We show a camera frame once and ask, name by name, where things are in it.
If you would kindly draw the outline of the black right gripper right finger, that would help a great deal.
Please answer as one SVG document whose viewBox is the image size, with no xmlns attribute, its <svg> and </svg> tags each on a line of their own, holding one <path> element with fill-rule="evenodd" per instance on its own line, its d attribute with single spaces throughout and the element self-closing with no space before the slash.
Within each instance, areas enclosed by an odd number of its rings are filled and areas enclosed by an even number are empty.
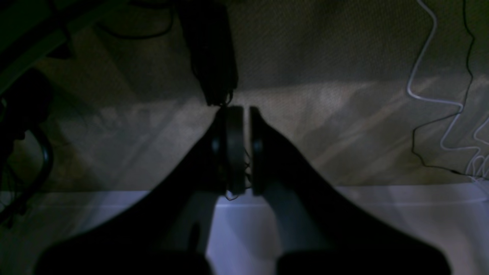
<svg viewBox="0 0 489 275">
<path fill-rule="evenodd" d="M 250 108 L 253 193 L 271 206 L 277 275 L 450 275 L 436 247 L 369 214 L 323 179 L 257 107 Z"/>
</svg>

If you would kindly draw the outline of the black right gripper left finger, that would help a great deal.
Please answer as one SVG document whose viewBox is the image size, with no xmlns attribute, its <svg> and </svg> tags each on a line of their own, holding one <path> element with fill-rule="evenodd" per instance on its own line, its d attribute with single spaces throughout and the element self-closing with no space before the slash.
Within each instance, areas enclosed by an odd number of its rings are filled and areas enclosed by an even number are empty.
<svg viewBox="0 0 489 275">
<path fill-rule="evenodd" d="M 203 137 L 148 195 L 46 249 L 36 275 L 211 275 L 207 237 L 220 196 L 245 192 L 243 107 L 222 107 Z"/>
</svg>

